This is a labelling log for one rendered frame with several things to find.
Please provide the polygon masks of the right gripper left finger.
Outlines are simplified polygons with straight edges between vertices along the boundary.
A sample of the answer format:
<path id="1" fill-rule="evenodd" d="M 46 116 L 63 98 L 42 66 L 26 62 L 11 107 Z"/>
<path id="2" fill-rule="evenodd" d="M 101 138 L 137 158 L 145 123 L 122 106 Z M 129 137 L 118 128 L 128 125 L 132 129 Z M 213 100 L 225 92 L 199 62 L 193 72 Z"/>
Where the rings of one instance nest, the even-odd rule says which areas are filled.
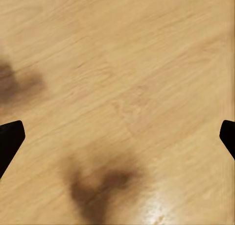
<path id="1" fill-rule="evenodd" d="M 0 178 L 25 139 L 21 120 L 0 126 Z"/>

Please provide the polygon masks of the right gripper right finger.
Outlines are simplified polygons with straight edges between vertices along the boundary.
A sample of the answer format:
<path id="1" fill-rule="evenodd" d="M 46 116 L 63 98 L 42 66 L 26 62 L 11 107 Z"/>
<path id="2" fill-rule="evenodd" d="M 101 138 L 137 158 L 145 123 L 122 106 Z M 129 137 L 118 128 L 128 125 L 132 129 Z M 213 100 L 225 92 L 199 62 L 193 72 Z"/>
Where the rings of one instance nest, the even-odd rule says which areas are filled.
<path id="1" fill-rule="evenodd" d="M 235 159 L 235 122 L 224 120 L 219 137 Z"/>

